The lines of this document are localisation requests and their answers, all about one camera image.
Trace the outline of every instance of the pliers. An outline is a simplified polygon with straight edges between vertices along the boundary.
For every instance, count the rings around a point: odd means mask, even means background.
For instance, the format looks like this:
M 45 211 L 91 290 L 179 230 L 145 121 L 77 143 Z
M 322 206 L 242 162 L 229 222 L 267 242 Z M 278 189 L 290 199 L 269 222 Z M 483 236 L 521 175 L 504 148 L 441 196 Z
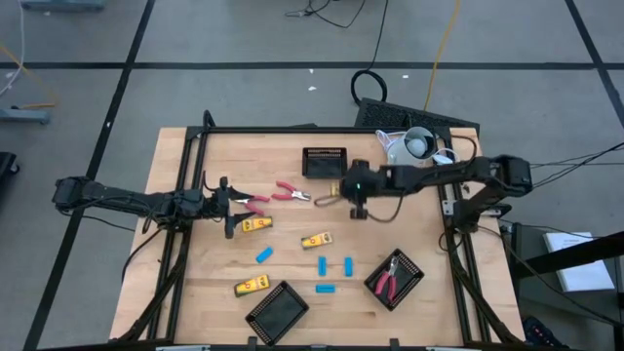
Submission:
M 288 190 L 290 190 L 290 194 L 273 194 L 271 195 L 271 197 L 273 199 L 276 200 L 292 200 L 292 199 L 299 199 L 299 200 L 303 200 L 303 201 L 310 201 L 310 199 L 312 198 L 312 196 L 310 196 L 310 194 L 308 193 L 304 193 L 302 191 L 298 191 L 297 189 L 294 188 L 294 186 L 284 182 L 284 181 L 276 181 L 275 182 L 277 184 L 277 186 L 279 187 L 283 187 L 286 188 Z
M 239 204 L 245 204 L 245 208 L 249 211 L 252 211 L 258 215 L 264 215 L 264 211 L 257 208 L 256 206 L 254 206 L 254 204 L 252 203 L 252 201 L 263 201 L 263 202 L 269 202 L 271 199 L 264 197 L 264 196 L 259 196 L 259 195 L 250 195 L 250 194 L 246 194 L 246 193 L 242 193 L 236 189 L 234 189 L 233 187 L 229 187 L 227 189 L 229 195 L 230 195 L 230 200 L 237 202 Z
M 390 268 L 386 271 L 383 271 L 381 277 L 377 281 L 377 286 L 374 289 L 374 294 L 377 296 L 381 295 L 383 292 L 383 287 L 388 283 L 388 294 L 387 298 L 390 303 L 394 300 L 394 295 L 397 293 L 397 277 L 394 274 L 397 272 L 397 267 L 399 267 L 399 258 L 393 256 L 390 259 Z

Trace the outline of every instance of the blue plastic piece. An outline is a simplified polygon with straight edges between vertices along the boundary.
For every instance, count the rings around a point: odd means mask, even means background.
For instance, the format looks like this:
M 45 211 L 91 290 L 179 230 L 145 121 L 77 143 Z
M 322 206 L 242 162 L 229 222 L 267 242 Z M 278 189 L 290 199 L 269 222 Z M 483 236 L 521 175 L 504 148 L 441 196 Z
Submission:
M 317 284 L 316 293 L 335 293 L 334 284 Z
M 328 261 L 324 256 L 319 256 L 319 275 L 325 277 L 328 274 Z
M 270 255 L 273 254 L 273 249 L 271 249 L 271 247 L 266 248 L 263 252 L 261 252 L 256 258 L 255 260 L 258 263 L 262 263 L 266 260 L 266 258 L 268 258 Z
M 351 257 L 344 258 L 344 276 L 353 277 L 353 258 Z

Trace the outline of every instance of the pliers handle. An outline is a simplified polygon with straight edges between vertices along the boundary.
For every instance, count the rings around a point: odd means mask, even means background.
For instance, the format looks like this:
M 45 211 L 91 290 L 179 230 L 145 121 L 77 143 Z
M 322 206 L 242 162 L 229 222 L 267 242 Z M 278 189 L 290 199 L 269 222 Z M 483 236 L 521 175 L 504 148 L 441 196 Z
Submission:
M 374 294 L 380 296 L 383 292 L 383 287 L 388 284 L 388 294 L 386 295 L 388 301 L 392 303 L 394 300 L 394 295 L 397 293 L 397 277 L 394 275 L 390 275 L 388 271 L 383 271 L 381 274 L 381 278 L 377 281 L 377 286 L 375 287 Z
M 390 259 L 390 268 L 388 270 L 384 270 L 381 273 L 381 277 L 377 281 L 377 285 L 374 289 L 374 294 L 380 296 L 383 292 L 383 287 L 388 283 L 388 294 L 386 295 L 388 301 L 392 303 L 394 300 L 394 295 L 397 293 L 397 277 L 395 277 L 395 273 L 397 272 L 397 268 L 399 267 L 399 259 L 394 256 Z
M 250 199 L 240 199 L 240 200 L 234 200 L 235 202 L 239 203 L 239 204 L 245 204 L 245 208 L 251 212 L 256 213 L 257 215 L 264 215 L 264 211 L 257 208 L 253 201 L 263 201 L 263 202 L 269 202 L 271 199 L 264 197 L 264 196 L 259 196 L 259 195 L 252 195 L 252 198 Z
M 254 204 L 252 204 L 252 201 L 269 202 L 271 200 L 264 196 L 250 195 L 244 192 L 240 192 L 231 186 L 227 188 L 227 191 L 228 191 L 230 200 L 237 202 L 239 204 L 245 204 L 246 209 L 258 215 L 264 215 L 264 211 L 257 208 Z
M 303 200 L 303 201 L 310 201 L 310 199 L 312 198 L 310 194 L 304 193 L 302 191 L 298 191 L 294 186 L 286 183 L 285 181 L 278 180 L 275 182 L 275 184 L 279 187 L 283 187 L 289 190 L 291 193 L 290 194 L 273 194 L 271 195 L 273 199 L 292 200 L 296 198 L 296 199 Z

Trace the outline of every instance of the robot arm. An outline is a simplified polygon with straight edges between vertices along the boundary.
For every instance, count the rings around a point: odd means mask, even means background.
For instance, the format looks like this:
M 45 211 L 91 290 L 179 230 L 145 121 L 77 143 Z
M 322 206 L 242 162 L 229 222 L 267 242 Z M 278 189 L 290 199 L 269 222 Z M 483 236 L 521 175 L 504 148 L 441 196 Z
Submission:
M 204 196 L 202 189 L 143 194 L 105 186 L 86 177 L 67 177 L 57 180 L 52 202 L 62 212 L 98 207 L 147 217 L 173 230 L 195 219 L 225 218 L 225 237 L 232 238 L 234 227 L 253 213 L 229 214 L 227 177 L 222 177 L 219 187 L 212 192 L 210 198 Z
M 351 218 L 366 219 L 364 204 L 369 197 L 402 197 L 426 186 L 477 181 L 484 187 L 469 200 L 453 204 L 453 221 L 459 230 L 474 232 L 482 212 L 507 196 L 521 197 L 532 190 L 529 163 L 521 158 L 501 155 L 475 157 L 451 165 L 417 168 L 414 166 L 381 166 L 371 171 L 369 162 L 353 160 L 340 182 L 340 196 L 355 204 Z

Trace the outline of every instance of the gray floor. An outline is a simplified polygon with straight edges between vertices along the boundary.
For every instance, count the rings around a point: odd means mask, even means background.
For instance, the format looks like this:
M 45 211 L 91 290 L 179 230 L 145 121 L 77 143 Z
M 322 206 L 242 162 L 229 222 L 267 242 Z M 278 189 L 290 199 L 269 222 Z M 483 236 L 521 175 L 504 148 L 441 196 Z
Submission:
M 604 61 L 624 61 L 624 5 L 577 0 Z M 29 61 L 123 62 L 144 0 L 110 0 L 99 14 L 26 13 Z M 341 61 L 371 58 L 383 9 L 369 1 L 347 30 L 315 18 L 287 19 L 305 1 L 157 0 L 137 61 Z M 350 20 L 359 2 L 332 3 L 326 15 Z M 452 12 L 451 0 L 395 0 L 379 60 L 431 61 Z M 18 9 L 0 3 L 0 40 L 20 50 Z M 463 2 L 443 61 L 591 62 L 564 1 Z M 5 74 L 0 71 L 0 86 Z M 208 108 L 219 125 L 286 126 L 314 122 L 352 126 L 353 69 L 134 70 L 97 179 L 142 190 L 158 130 L 199 124 Z M 22 172 L 0 207 L 0 349 L 21 348 L 59 248 L 67 219 L 50 199 L 59 177 L 83 175 L 111 102 L 119 70 L 37 70 L 60 105 L 48 126 L 0 124 L 0 150 L 19 155 Z M 429 70 L 378 70 L 388 101 L 422 107 Z M 624 89 L 624 72 L 609 72 Z M 362 96 L 378 88 L 363 79 Z M 37 85 L 20 79 L 2 106 L 45 100 Z M 600 151 L 622 140 L 624 129 L 594 70 L 441 70 L 430 110 L 482 124 L 486 155 L 512 153 L 548 162 Z M 624 161 L 614 153 L 604 157 Z M 540 179 L 554 170 L 536 173 Z M 510 218 L 566 230 L 608 234 L 621 230 L 624 169 L 586 167 L 514 201 Z M 133 226 L 129 215 L 97 212 Z M 84 220 L 40 346 L 104 342 L 120 289 L 120 270 L 131 236 Z M 610 350 L 610 328 L 523 303 L 565 342 Z M 571 331 L 592 337 L 567 339 Z

